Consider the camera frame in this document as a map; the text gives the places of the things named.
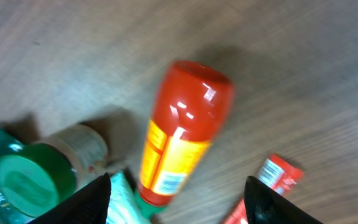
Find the red sauce bottle green cap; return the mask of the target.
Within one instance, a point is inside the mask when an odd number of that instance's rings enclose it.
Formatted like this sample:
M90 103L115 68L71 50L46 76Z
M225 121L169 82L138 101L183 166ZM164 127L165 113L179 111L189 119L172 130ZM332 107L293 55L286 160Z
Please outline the red sauce bottle green cap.
M141 214L165 210L185 186L222 128L234 85L219 71L176 60L158 89L135 192Z

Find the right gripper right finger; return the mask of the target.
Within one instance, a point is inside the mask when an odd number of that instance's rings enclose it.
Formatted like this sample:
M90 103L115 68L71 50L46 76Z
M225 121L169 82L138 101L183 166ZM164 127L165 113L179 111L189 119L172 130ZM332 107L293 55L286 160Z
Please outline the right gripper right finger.
M248 176L244 204L249 224L322 224L254 176Z

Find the red snack packet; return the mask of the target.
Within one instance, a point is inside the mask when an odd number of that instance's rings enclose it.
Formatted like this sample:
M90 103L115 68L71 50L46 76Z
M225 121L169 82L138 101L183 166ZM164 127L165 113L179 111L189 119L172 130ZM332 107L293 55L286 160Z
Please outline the red snack packet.
M278 154L271 154L259 169L256 178L280 195L291 192L303 178L300 166ZM244 198L241 197L220 224L248 224Z

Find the light green wipes pack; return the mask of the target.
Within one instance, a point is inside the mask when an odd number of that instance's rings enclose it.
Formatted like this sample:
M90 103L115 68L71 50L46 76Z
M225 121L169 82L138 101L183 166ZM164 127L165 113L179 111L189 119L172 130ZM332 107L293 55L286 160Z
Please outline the light green wipes pack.
M150 224L150 220L141 214L123 171L114 174L110 181L111 195L106 224Z

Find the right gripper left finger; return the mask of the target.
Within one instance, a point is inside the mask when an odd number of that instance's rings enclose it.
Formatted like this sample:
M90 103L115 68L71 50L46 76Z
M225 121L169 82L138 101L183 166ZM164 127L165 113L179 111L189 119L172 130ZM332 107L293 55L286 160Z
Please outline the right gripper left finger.
M105 173L29 224L106 224L110 196Z

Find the green lid small jar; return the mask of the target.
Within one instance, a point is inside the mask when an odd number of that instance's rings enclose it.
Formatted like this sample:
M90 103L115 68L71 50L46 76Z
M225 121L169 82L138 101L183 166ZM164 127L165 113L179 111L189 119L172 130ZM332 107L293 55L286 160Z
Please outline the green lid small jar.
M104 167L108 146L76 124L0 158L0 191L28 217L39 217L88 184Z

